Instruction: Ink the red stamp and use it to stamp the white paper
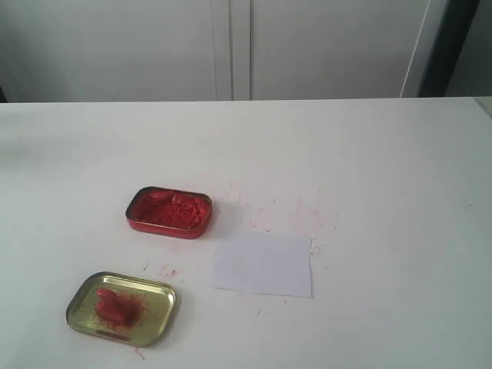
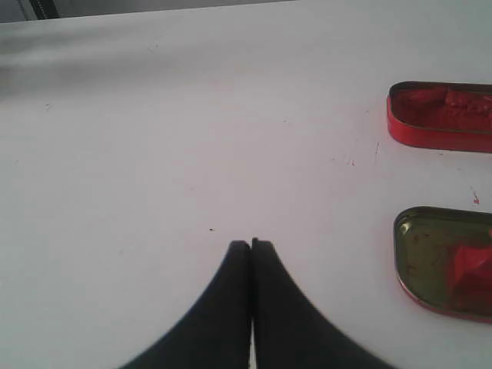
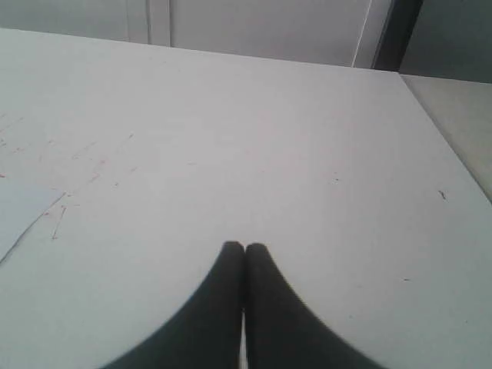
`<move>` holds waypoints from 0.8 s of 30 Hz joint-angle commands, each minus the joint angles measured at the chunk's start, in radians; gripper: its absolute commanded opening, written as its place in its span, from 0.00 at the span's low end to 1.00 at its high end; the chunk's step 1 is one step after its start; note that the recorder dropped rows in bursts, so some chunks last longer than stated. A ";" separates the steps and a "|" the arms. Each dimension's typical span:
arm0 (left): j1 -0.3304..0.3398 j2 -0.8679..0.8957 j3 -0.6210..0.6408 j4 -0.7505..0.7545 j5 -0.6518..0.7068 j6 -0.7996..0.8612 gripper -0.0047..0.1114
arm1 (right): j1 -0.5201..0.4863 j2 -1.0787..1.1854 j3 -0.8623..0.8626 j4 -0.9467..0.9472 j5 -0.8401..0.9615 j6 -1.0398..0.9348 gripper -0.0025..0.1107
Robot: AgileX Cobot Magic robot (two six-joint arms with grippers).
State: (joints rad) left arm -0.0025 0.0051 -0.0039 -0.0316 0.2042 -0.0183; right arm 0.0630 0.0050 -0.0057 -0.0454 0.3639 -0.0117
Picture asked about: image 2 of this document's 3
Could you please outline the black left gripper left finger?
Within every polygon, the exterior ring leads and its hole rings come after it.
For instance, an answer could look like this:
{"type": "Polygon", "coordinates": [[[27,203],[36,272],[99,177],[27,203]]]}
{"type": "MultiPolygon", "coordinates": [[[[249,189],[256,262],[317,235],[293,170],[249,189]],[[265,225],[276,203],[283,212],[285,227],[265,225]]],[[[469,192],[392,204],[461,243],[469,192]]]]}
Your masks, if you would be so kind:
{"type": "Polygon", "coordinates": [[[233,241],[202,295],[178,323],[124,368],[248,368],[251,249],[233,241]]]}

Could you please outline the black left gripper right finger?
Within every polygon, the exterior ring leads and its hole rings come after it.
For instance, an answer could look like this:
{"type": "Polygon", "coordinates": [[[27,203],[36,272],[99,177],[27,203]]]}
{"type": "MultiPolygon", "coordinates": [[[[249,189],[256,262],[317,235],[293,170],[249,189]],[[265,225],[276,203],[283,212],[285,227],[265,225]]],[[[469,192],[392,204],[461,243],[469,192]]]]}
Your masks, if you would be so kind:
{"type": "Polygon", "coordinates": [[[387,368],[304,296],[270,241],[251,244],[252,318],[258,368],[387,368]]]}

